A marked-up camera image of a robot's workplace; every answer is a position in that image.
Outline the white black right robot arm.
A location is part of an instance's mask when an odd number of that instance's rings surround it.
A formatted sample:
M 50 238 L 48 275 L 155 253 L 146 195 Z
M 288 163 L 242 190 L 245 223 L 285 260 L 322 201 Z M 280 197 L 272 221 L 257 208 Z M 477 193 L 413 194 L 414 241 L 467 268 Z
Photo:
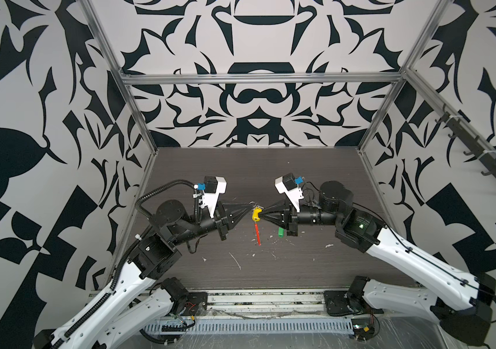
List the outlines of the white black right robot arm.
M 275 187 L 286 200 L 262 209 L 258 218 L 295 236 L 301 225 L 332 226 L 346 246 L 375 257 L 419 283 L 417 287 L 385 284 L 357 276 L 346 293 L 348 308 L 369 306 L 423 318 L 437 324 L 456 340 L 472 347 L 486 345 L 496 299 L 496 279 L 485 273 L 460 270 L 422 250 L 396 233 L 381 218 L 353 202 L 342 183 L 328 181 L 318 198 L 303 203 L 302 180 Z

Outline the yellow plastic key tag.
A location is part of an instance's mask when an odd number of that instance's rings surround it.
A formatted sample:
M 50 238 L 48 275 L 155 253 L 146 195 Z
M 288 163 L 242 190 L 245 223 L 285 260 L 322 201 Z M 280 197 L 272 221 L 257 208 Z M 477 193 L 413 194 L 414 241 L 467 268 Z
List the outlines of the yellow plastic key tag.
M 253 211 L 252 211 L 252 221 L 254 223 L 257 223 L 259 221 L 261 221 L 261 218 L 259 217 L 260 213 L 262 212 L 262 208 L 261 207 L 258 207 L 256 206 Z

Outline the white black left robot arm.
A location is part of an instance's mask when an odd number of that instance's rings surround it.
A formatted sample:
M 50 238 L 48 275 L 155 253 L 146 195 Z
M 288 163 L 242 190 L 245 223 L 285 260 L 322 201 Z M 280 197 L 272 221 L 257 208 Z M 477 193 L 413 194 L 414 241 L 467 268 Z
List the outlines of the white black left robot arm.
M 174 186 L 191 189 L 192 214 L 175 199 L 163 202 L 155 212 L 143 207 Z M 228 232 L 255 208 L 252 202 L 220 201 L 226 186 L 223 177 L 205 177 L 199 184 L 173 180 L 141 196 L 135 208 L 147 217 L 149 226 L 121 256 L 111 280 L 63 326 L 37 334 L 33 348 L 118 348 L 150 321 L 180 315 L 189 292 L 178 279 L 162 278 L 181 258 L 178 246 L 212 232 L 226 240 Z

